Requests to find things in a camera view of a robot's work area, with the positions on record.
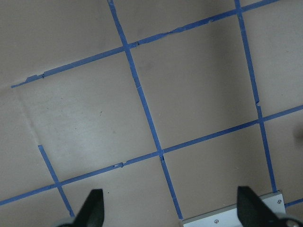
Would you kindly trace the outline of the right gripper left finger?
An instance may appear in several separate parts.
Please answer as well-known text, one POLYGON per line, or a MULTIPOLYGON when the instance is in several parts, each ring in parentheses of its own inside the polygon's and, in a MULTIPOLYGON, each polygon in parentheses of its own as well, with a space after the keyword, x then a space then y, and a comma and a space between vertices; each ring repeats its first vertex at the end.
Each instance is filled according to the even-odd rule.
POLYGON ((102 189, 90 191, 72 227, 102 227, 105 220, 104 195, 102 189))

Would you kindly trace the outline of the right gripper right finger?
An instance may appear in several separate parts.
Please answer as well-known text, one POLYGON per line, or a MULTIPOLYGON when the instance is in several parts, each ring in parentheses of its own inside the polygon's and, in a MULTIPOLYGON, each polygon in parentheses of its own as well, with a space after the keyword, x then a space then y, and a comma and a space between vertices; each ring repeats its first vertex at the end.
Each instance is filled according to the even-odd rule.
POLYGON ((248 186, 238 186, 237 216, 243 227, 280 227, 276 214, 248 186))

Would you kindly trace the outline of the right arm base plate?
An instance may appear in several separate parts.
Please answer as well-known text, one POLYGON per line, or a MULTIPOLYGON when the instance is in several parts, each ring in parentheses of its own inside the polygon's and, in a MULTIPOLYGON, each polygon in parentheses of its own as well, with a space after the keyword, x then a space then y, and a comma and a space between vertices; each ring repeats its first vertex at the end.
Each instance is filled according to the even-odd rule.
MULTIPOLYGON (((280 191, 259 197, 274 213, 286 214, 284 198, 280 191)), ((241 227, 236 204, 214 210, 182 221, 183 227, 241 227)))

